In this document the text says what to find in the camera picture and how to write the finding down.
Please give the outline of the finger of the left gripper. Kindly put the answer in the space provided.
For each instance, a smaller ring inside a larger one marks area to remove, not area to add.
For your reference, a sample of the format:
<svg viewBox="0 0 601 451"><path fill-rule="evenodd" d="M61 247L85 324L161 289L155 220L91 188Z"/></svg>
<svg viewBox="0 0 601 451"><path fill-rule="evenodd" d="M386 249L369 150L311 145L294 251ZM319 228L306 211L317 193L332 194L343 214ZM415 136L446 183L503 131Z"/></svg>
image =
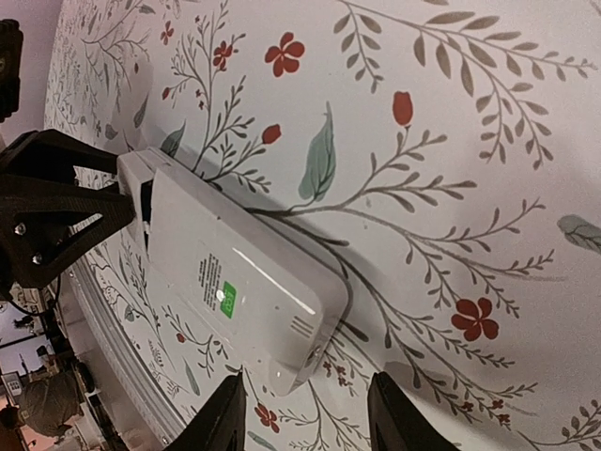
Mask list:
<svg viewBox="0 0 601 451"><path fill-rule="evenodd" d="M1 286L44 288L135 217L116 190L58 182L1 184Z"/></svg>
<svg viewBox="0 0 601 451"><path fill-rule="evenodd" d="M55 129L23 133L1 152L2 174L74 177L75 167L115 175L117 156Z"/></svg>

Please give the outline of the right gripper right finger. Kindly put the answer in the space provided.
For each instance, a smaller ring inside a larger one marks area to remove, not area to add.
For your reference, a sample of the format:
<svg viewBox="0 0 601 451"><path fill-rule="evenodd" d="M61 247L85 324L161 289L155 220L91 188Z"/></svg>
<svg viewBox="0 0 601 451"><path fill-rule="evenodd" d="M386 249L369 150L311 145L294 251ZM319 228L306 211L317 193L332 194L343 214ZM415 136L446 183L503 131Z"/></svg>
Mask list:
<svg viewBox="0 0 601 451"><path fill-rule="evenodd" d="M367 410L372 450L458 450L435 430L387 372L373 375Z"/></svg>

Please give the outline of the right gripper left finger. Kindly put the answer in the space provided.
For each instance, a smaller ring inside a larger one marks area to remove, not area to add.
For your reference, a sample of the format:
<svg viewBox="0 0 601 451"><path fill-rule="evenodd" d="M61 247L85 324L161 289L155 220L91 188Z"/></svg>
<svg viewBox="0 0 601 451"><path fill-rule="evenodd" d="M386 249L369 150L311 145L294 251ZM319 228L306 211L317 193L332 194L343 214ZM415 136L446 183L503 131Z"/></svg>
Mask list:
<svg viewBox="0 0 601 451"><path fill-rule="evenodd" d="M243 376L229 375L164 451L243 451L245 419Z"/></svg>

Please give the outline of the white remote control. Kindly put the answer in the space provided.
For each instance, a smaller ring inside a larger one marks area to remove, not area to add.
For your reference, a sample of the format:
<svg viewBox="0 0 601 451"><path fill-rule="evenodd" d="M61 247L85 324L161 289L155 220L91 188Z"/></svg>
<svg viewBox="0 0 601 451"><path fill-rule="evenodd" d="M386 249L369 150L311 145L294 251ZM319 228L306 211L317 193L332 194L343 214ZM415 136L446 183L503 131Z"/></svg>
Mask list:
<svg viewBox="0 0 601 451"><path fill-rule="evenodd" d="M155 148L116 167L151 271L275 395L303 385L347 310L342 277Z"/></svg>

